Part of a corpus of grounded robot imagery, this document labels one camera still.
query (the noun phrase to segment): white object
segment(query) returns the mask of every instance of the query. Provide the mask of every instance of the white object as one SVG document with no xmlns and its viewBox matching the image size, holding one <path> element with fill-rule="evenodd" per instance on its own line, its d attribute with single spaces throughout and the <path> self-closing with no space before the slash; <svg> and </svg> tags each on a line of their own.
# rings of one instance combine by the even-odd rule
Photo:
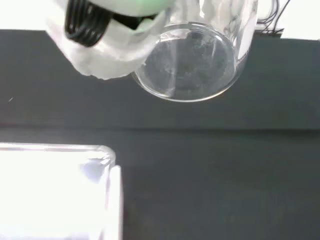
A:
<svg viewBox="0 0 320 240">
<path fill-rule="evenodd" d="M 136 30 L 112 19 L 102 39 L 93 47 L 84 47 L 65 35 L 67 4 L 68 0 L 47 2 L 46 31 L 77 71 L 104 80 L 126 76 L 140 67 L 168 17 L 163 9 L 153 20 L 143 20 Z"/>
<path fill-rule="evenodd" d="M 121 240 L 114 161 L 105 146 L 0 144 L 0 239 Z"/>
</svg>

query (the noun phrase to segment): transparent box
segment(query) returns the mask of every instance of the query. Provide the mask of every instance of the transparent box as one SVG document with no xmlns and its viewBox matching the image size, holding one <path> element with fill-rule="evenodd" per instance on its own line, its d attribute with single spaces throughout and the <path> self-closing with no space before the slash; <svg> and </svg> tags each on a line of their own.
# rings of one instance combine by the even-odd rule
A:
<svg viewBox="0 0 320 240">
<path fill-rule="evenodd" d="M 106 146 L 0 143 L 0 239 L 106 239 L 114 165 Z"/>
</svg>

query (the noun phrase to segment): black coiled cable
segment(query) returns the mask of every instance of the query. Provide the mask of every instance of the black coiled cable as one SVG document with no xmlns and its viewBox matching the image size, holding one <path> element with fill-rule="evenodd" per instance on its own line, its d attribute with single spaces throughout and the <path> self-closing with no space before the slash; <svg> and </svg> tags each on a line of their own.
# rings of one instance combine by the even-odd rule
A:
<svg viewBox="0 0 320 240">
<path fill-rule="evenodd" d="M 113 13 L 87 0 L 69 0 L 64 30 L 68 39 L 94 46 L 104 35 Z"/>
</svg>

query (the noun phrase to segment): glass beaker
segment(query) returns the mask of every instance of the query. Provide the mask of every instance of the glass beaker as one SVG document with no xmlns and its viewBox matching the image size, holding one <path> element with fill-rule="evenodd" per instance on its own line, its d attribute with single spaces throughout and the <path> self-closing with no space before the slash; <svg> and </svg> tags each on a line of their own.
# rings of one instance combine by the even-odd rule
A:
<svg viewBox="0 0 320 240">
<path fill-rule="evenodd" d="M 135 79 L 151 94 L 176 102 L 223 93 L 244 69 L 257 9 L 258 0 L 177 0 Z"/>
</svg>

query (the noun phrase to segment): dark gray backdrop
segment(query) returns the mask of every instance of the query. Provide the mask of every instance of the dark gray backdrop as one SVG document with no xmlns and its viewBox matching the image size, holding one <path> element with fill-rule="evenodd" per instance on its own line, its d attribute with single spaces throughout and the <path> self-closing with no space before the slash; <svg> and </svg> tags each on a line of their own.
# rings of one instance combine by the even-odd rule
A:
<svg viewBox="0 0 320 240">
<path fill-rule="evenodd" d="M 77 73 L 44 32 L 0 32 L 0 141 L 107 145 L 124 240 L 320 239 L 320 44 L 256 36 L 225 94 L 173 103 Z"/>
</svg>

